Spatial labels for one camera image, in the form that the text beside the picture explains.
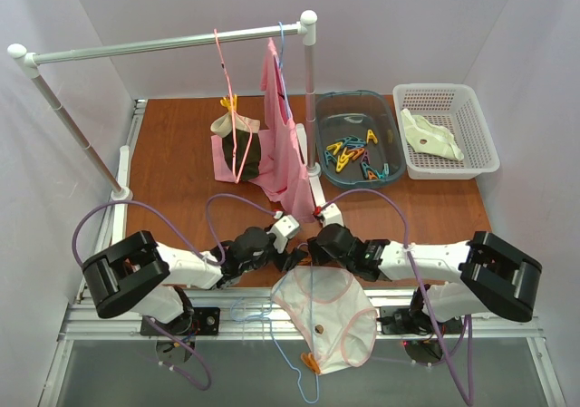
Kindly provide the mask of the white pink-trimmed underwear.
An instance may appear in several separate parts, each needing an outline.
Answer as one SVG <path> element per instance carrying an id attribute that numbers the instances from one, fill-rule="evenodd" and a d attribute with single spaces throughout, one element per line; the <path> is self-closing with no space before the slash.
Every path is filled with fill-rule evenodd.
<path id="1" fill-rule="evenodd" d="M 350 272 L 297 266 L 273 286 L 272 301 L 303 335 L 321 374 L 360 367 L 369 360 L 377 311 Z"/>

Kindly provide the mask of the pink garment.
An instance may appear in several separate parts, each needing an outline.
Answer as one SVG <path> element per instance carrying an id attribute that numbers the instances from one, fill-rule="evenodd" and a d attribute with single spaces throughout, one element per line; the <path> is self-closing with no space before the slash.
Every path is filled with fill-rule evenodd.
<path id="1" fill-rule="evenodd" d="M 285 96 L 279 55 L 273 39 L 266 45 L 261 90 L 266 127 L 259 132 L 261 160 L 253 180 L 272 202 L 301 223 L 314 221 L 309 177 L 300 152 L 296 126 Z"/>

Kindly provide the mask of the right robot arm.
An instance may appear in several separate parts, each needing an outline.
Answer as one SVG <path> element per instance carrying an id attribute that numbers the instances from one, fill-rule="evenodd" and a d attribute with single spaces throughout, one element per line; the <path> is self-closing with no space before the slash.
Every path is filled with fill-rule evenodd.
<path id="1" fill-rule="evenodd" d="M 308 240 L 314 262 L 336 262 L 365 281 L 399 281 L 420 275 L 441 281 L 426 286 L 427 298 L 411 306 L 439 323 L 490 312 L 520 323 L 532 319 L 542 266 L 493 233 L 478 231 L 468 241 L 405 247 L 388 239 L 362 241 L 339 224 Z"/>

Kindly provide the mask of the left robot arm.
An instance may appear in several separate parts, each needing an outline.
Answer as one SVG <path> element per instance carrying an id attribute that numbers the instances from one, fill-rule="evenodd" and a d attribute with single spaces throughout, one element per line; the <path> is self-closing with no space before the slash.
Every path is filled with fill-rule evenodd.
<path id="1" fill-rule="evenodd" d="M 250 227 L 198 256 L 142 230 L 88 258 L 82 273 L 101 319 L 135 312 L 173 330 L 193 316 L 183 286 L 224 289 L 268 264 L 281 272 L 295 268 L 307 258 L 301 248 L 286 250 L 296 231 L 283 221 L 269 229 Z"/>

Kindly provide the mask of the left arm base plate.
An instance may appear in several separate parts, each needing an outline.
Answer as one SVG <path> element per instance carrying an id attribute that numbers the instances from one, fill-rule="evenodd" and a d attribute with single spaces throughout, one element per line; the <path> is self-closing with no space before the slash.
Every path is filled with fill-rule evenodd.
<path id="1" fill-rule="evenodd" d="M 169 323 L 157 322 L 157 325 L 177 337 L 217 335 L 219 320 L 220 309 L 218 307 L 188 307 Z"/>

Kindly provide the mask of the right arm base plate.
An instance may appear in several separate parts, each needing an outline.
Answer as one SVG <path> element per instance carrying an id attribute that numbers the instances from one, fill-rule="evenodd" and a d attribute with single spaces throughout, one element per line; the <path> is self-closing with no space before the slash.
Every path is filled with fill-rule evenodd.
<path id="1" fill-rule="evenodd" d="M 383 334 L 435 334 L 430 316 L 409 307 L 381 306 L 377 322 L 381 324 Z"/>

